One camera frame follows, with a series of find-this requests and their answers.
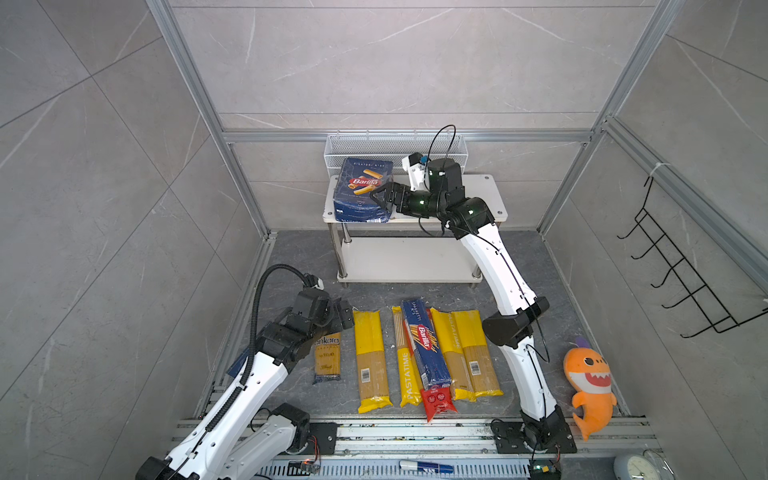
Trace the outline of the blue Barilla pasta box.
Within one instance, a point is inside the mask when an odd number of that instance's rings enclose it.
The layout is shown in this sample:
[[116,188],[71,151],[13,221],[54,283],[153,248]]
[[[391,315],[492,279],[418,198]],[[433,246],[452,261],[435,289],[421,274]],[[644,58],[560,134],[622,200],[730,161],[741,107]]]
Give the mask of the blue Barilla pasta box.
[[333,194],[333,212],[341,223],[386,223],[390,213],[370,196],[386,184],[393,163],[387,160],[348,157],[344,160]]

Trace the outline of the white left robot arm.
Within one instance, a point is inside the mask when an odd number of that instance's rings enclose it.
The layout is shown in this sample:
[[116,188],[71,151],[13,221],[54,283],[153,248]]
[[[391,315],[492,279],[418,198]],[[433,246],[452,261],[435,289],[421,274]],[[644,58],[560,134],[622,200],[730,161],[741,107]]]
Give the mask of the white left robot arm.
[[[283,269],[302,283],[293,304],[260,327],[261,296],[269,276]],[[309,416],[287,403],[273,409],[246,440],[240,437],[265,401],[322,337],[353,327],[353,308],[333,298],[317,276],[290,265],[268,267],[259,278],[250,320],[248,357],[224,395],[164,458],[150,457],[139,479],[251,479],[284,452],[300,452],[309,439]]]

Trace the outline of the red spaghetti bag with window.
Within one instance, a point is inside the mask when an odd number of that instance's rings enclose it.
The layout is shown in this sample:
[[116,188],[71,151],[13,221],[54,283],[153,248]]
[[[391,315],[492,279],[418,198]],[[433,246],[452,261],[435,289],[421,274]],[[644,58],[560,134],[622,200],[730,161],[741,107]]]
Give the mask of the red spaghetti bag with window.
[[420,391],[426,419],[431,422],[438,414],[456,412],[449,387],[433,387]]

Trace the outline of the blue Barilla spaghetti bag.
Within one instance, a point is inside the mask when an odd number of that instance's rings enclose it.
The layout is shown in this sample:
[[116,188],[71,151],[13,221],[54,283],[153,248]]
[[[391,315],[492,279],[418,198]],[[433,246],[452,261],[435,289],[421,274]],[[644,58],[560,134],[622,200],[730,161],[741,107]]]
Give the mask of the blue Barilla spaghetti bag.
[[401,301],[404,328],[425,390],[445,388],[451,375],[439,346],[431,314],[421,298]]

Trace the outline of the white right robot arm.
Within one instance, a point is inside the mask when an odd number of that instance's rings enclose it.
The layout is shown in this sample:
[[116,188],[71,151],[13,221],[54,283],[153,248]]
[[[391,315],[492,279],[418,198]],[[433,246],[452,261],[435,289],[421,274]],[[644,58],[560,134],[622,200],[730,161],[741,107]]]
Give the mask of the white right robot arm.
[[523,279],[485,200],[466,195],[455,160],[413,153],[402,164],[409,183],[390,180],[370,197],[388,212],[438,219],[467,249],[496,301],[497,312],[482,321],[482,329],[501,349],[513,374],[526,443],[534,452],[551,448],[566,422],[544,378],[533,333],[533,324],[549,308],[548,300]]

